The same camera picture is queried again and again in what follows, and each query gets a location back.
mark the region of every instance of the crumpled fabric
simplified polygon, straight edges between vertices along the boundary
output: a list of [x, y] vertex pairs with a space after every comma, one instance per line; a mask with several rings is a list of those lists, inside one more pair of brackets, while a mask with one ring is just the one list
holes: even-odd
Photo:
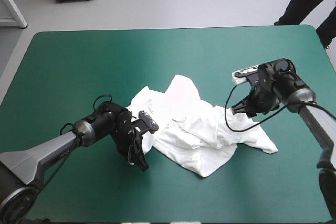
[[[133, 115], [145, 110], [159, 125], [154, 134], [143, 136], [144, 153], [152, 147], [172, 161], [202, 177], [207, 177], [233, 156], [238, 143], [260, 148], [271, 154], [278, 151], [260, 126], [246, 132], [232, 132], [226, 126], [224, 108], [203, 101], [191, 79], [176, 75], [166, 92], [144, 87], [128, 107]], [[232, 115], [231, 128], [245, 129], [256, 122], [245, 113]]]

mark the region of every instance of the green tabletop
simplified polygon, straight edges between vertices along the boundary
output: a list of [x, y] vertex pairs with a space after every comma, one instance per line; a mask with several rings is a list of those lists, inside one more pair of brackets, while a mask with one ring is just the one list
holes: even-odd
[[[62, 31], [38, 33], [0, 106], [0, 152], [30, 148], [92, 112], [111, 93], [129, 105], [144, 87], [165, 91], [175, 74], [201, 98], [224, 105], [231, 73], [289, 58], [336, 113], [335, 72], [310, 26]], [[232, 104], [249, 91], [236, 89]], [[279, 152], [239, 145], [207, 178], [152, 149], [141, 172], [108, 136], [76, 150], [39, 196], [28, 218], [52, 221], [317, 222], [330, 219], [316, 163], [320, 146], [302, 119], [283, 111], [263, 124]]]

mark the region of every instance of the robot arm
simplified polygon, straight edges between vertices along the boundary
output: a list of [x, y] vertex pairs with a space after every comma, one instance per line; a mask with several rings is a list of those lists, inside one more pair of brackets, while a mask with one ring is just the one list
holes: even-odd
[[336, 121], [315, 102], [315, 93], [296, 74], [294, 64], [288, 59], [279, 59], [233, 73], [237, 84], [249, 82], [251, 91], [247, 97], [232, 106], [232, 112], [267, 114], [279, 108], [279, 103], [290, 112], [298, 113], [312, 132], [322, 154], [319, 184], [332, 219], [336, 219]]
[[139, 118], [132, 122], [132, 112], [112, 99], [102, 102], [98, 108], [95, 104], [93, 107], [94, 112], [77, 121], [72, 131], [25, 151], [0, 154], [1, 224], [19, 223], [26, 216], [44, 187], [47, 169], [75, 148], [91, 146], [109, 134], [130, 165], [136, 164], [143, 171], [148, 168], [142, 151], [142, 135], [159, 129], [152, 118], [140, 111]]

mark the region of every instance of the wire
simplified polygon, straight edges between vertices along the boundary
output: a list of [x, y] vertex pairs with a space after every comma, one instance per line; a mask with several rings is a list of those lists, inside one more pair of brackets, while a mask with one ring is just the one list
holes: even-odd
[[229, 103], [229, 100], [230, 100], [230, 98], [231, 98], [231, 95], [232, 95], [233, 91], [236, 89], [236, 87], [238, 87], [238, 86], [235, 85], [235, 86], [232, 88], [232, 90], [231, 90], [231, 92], [230, 92], [230, 94], [229, 94], [229, 96], [228, 96], [228, 98], [227, 98], [227, 100], [226, 100], [225, 107], [224, 107], [224, 118], [225, 118], [226, 126], [227, 126], [231, 131], [233, 131], [233, 132], [244, 132], [244, 131], [248, 131], [248, 130], [250, 130], [250, 129], [252, 129], [252, 128], [258, 126], [258, 125], [261, 125], [262, 123], [266, 122], [267, 120], [271, 119], [273, 116], [279, 114], [281, 111], [283, 111], [283, 110], [284, 110], [285, 108], [287, 108], [288, 106], [295, 105], [295, 104], [302, 104], [302, 106], [303, 106], [303, 105], [306, 105], [306, 106], [311, 106], [311, 107], [315, 107], [315, 108], [317, 108], [317, 109], [320, 109], [320, 110], [324, 111], [326, 114], [328, 114], [330, 117], [332, 117], [332, 118], [336, 121], [336, 116], [334, 116], [330, 111], [328, 111], [326, 108], [324, 108], [324, 107], [322, 107], [322, 106], [320, 106], [320, 105], [317, 105], [317, 104], [312, 103], [312, 102], [291, 102], [291, 103], [288, 103], [288, 104], [286, 104], [285, 106], [283, 106], [281, 109], [279, 109], [278, 111], [276, 111], [276, 112], [273, 113], [272, 115], [270, 115], [270, 116], [268, 116], [267, 118], [261, 120], [259, 123], [256, 123], [256, 124], [254, 124], [254, 125], [252, 125], [252, 126], [246, 128], [246, 129], [243, 129], [243, 130], [235, 130], [235, 129], [231, 128], [231, 127], [229, 126], [228, 122], [227, 122], [226, 110], [227, 110], [227, 104]]
[[[61, 130], [60, 130], [60, 135], [62, 135], [62, 131], [63, 129], [68, 126], [68, 125], [72, 125], [71, 123], [67, 123], [65, 124]], [[59, 166], [57, 166], [57, 168], [54, 170], [54, 172], [50, 175], [50, 177], [47, 179], [46, 182], [44, 182], [44, 184], [42, 185], [40, 191], [38, 192], [38, 194], [40, 194], [44, 188], [46, 188], [46, 186], [49, 184], [49, 182], [54, 178], [54, 176], [58, 173], [58, 171], [61, 169], [62, 165], [66, 162], [66, 160], [68, 159], [68, 157], [70, 156], [70, 154], [74, 151], [74, 149], [76, 149], [76, 146], [78, 145], [78, 138], [76, 138], [74, 140], [74, 144], [72, 145], [71, 149], [69, 149], [69, 152], [67, 153], [67, 155], [65, 157], [63, 157], [62, 162], [59, 164]]]

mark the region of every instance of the black pants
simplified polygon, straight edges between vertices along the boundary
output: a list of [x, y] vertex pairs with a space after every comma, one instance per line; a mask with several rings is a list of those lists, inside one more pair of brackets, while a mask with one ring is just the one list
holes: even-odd
[[[323, 0], [291, 0], [284, 15], [279, 18], [279, 25], [298, 25]], [[336, 37], [336, 7], [329, 17], [316, 29], [324, 47]]]

